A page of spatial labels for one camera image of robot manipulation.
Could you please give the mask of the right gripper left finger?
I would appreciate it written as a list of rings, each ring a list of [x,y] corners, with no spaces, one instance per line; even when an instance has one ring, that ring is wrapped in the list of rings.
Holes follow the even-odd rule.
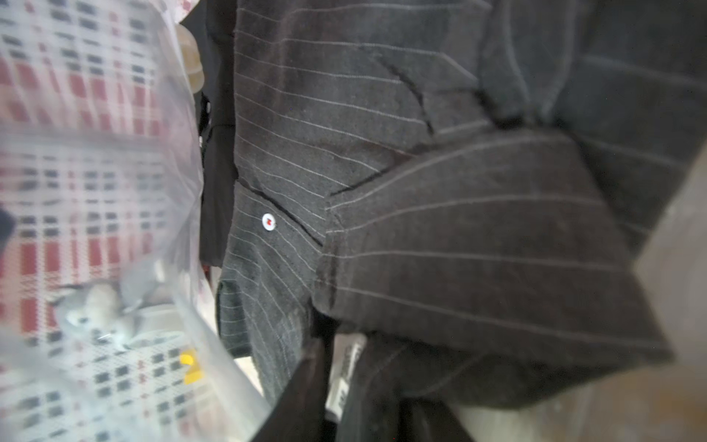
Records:
[[[252,438],[255,442],[331,441],[326,419],[331,355],[321,339],[305,348],[274,409]]]

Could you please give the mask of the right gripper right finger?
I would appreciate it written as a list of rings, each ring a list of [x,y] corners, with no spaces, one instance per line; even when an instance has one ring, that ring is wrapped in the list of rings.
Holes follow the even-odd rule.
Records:
[[[355,363],[338,441],[471,441],[447,402],[475,358],[427,344],[368,337]]]

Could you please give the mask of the clear vacuum bag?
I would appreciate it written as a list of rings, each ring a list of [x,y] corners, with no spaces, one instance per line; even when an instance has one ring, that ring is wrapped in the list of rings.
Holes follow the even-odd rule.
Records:
[[[1,438],[250,441],[269,407],[206,315],[186,1],[1,5]],[[64,333],[46,295],[161,260],[126,351]],[[180,353],[204,377],[185,385]]]

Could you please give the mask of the grey pinstripe garment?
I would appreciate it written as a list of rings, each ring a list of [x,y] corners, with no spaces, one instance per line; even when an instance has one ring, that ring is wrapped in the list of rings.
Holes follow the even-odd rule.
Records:
[[[224,345],[366,395],[534,403],[671,348],[631,272],[706,137],[703,1],[228,1]]]

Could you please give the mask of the black shirt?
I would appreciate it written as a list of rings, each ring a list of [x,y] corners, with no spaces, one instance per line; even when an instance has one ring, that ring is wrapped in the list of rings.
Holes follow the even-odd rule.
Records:
[[[204,70],[204,86],[194,96],[204,166],[200,261],[213,267],[221,267],[226,255],[238,179],[234,163],[237,6],[236,1],[201,1],[182,22],[195,37]]]

